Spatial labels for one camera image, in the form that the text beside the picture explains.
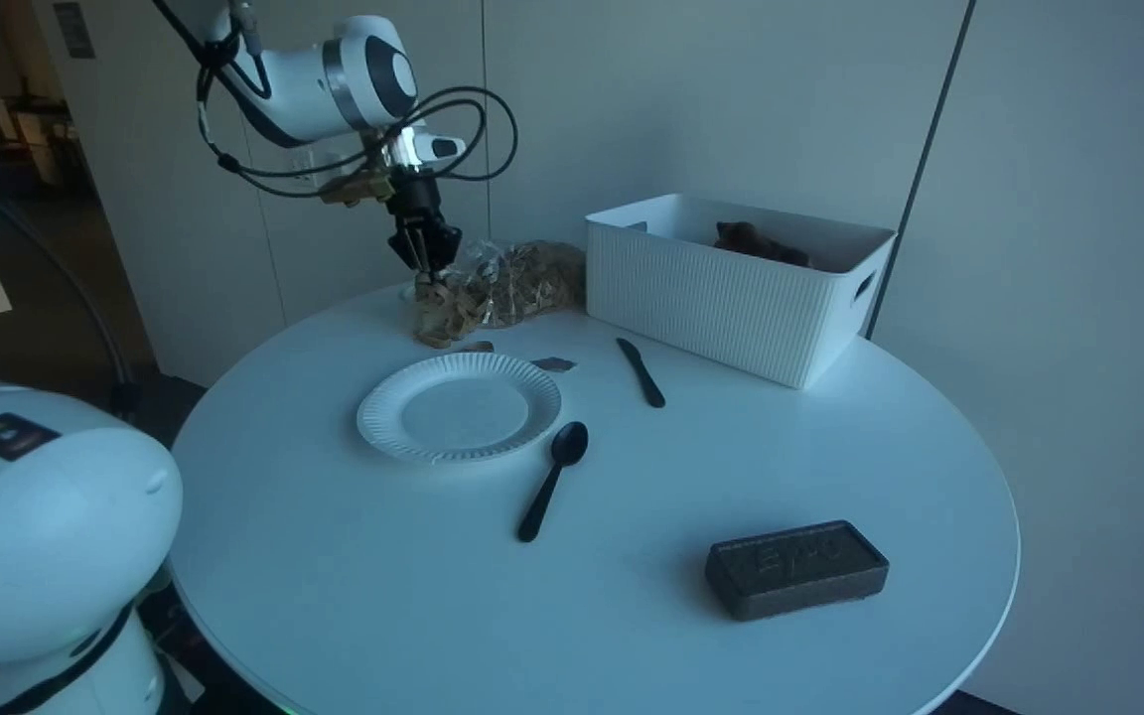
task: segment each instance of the white container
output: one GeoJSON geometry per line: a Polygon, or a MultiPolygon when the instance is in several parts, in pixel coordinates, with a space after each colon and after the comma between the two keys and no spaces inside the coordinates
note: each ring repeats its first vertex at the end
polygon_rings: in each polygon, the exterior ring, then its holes
{"type": "Polygon", "coordinates": [[[892,231],[659,193],[587,216],[587,315],[779,387],[809,387],[863,334],[892,231]],[[749,221],[809,266],[715,245],[749,221]]]}

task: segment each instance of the paper plate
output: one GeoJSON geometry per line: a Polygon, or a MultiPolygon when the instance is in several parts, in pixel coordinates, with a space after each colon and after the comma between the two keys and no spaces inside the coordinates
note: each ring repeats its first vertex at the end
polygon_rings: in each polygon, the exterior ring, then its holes
{"type": "Polygon", "coordinates": [[[360,438],[396,461],[482,461],[535,442],[561,387],[503,352],[442,352],[387,378],[356,409],[360,438]]]}

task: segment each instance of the round table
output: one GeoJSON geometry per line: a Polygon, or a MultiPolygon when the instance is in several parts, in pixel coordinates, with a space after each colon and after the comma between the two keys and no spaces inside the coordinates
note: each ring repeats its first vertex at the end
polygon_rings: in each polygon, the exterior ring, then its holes
{"type": "Polygon", "coordinates": [[[543,315],[475,334],[564,358],[561,420],[593,445],[543,532],[511,535],[548,434],[486,461],[395,461],[354,424],[432,358],[396,291],[340,303],[241,358],[173,442],[173,588],[265,698],[315,715],[426,710],[924,710],[997,641],[1022,567],[1010,483],[908,367],[854,342],[809,388],[543,315]],[[730,619],[708,548],[851,521],[888,560],[879,596],[730,619]]]}

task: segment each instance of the plastic spoon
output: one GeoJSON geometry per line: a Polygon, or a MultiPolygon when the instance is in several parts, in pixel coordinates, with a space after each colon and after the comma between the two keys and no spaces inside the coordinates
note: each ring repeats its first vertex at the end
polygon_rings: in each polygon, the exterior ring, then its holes
{"type": "Polygon", "coordinates": [[[556,493],[561,483],[561,473],[564,466],[575,466],[587,449],[587,430],[584,420],[567,420],[553,442],[548,442],[548,457],[553,457],[553,468],[548,478],[542,481],[542,493],[532,498],[520,527],[518,527],[518,542],[535,542],[542,532],[542,521],[543,521],[543,510],[548,510],[548,498],[556,493]]]}

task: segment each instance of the black box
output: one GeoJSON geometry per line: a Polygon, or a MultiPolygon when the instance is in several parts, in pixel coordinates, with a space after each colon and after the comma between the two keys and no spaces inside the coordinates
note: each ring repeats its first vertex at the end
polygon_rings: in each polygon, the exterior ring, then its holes
{"type": "Polygon", "coordinates": [[[704,560],[704,581],[734,619],[863,600],[886,575],[888,560],[851,521],[722,542],[704,560]]]}

